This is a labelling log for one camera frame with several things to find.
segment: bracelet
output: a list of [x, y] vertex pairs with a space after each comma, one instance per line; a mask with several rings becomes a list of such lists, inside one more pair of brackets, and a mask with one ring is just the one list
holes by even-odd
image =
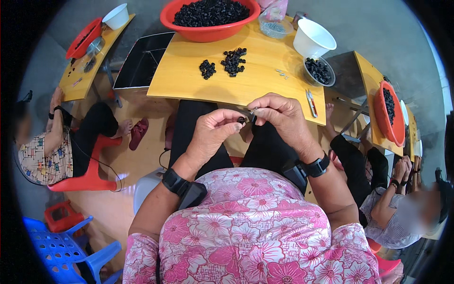
[[391, 184], [393, 184], [393, 185], [396, 187], [396, 189], [399, 188], [399, 182], [398, 182], [396, 179], [391, 180], [390, 185], [391, 185]]

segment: striped shirt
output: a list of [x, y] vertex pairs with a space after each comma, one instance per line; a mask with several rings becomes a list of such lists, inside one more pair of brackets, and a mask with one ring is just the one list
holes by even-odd
[[[388, 222], [388, 225], [383, 230], [374, 219], [370, 216], [373, 207], [377, 201], [381, 198], [383, 193], [385, 193], [383, 187], [377, 187], [375, 190], [369, 194], [364, 200], [363, 204], [360, 207], [360, 210], [364, 213], [367, 218], [368, 225], [364, 228], [367, 238], [373, 239], [375, 242], [379, 243], [385, 248], [388, 249], [403, 249], [413, 244], [421, 238], [422, 235], [413, 234], [408, 232], [399, 224], [399, 219], [397, 217], [397, 211], [391, 217], [391, 220]], [[399, 202], [404, 198], [405, 195], [394, 194], [390, 202], [391, 208], [398, 209]]]

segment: red plastic stool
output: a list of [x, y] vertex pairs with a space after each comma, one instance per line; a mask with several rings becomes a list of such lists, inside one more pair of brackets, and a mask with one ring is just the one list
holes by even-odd
[[381, 245], [376, 243], [373, 239], [367, 238], [367, 242], [369, 243], [370, 250], [373, 254], [376, 254], [381, 249]]
[[400, 263], [400, 259], [398, 260], [386, 260], [381, 258], [378, 255], [375, 255], [378, 261], [378, 274], [380, 277], [386, 276], [389, 272], [391, 272], [397, 265]]
[[115, 181], [103, 180], [99, 177], [99, 154], [101, 149], [109, 146], [119, 146], [122, 142], [122, 138], [118, 137], [111, 139], [104, 135], [99, 135], [98, 140], [93, 148], [91, 154], [93, 159], [90, 159], [87, 172], [80, 177], [68, 178], [59, 181], [56, 184], [50, 184], [47, 187], [51, 191], [78, 191], [78, 190], [112, 190], [117, 189], [117, 183]]
[[[44, 211], [44, 219], [46, 220], [51, 232], [61, 233], [74, 227], [84, 220], [82, 213], [74, 212], [74, 210], [69, 205], [70, 203], [70, 200], [60, 202]], [[63, 217], [59, 220], [54, 220], [52, 213], [57, 210], [61, 210], [61, 215]]]

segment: white stool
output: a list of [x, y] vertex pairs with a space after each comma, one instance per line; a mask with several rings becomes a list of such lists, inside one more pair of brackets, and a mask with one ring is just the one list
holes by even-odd
[[134, 192], [134, 215], [137, 214], [147, 195], [161, 182], [165, 172], [166, 170], [160, 167], [137, 181]]

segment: pink bag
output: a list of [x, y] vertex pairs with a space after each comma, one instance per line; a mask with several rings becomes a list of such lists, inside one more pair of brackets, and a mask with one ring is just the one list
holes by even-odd
[[280, 22], [284, 19], [288, 0], [257, 0], [257, 3], [268, 21]]

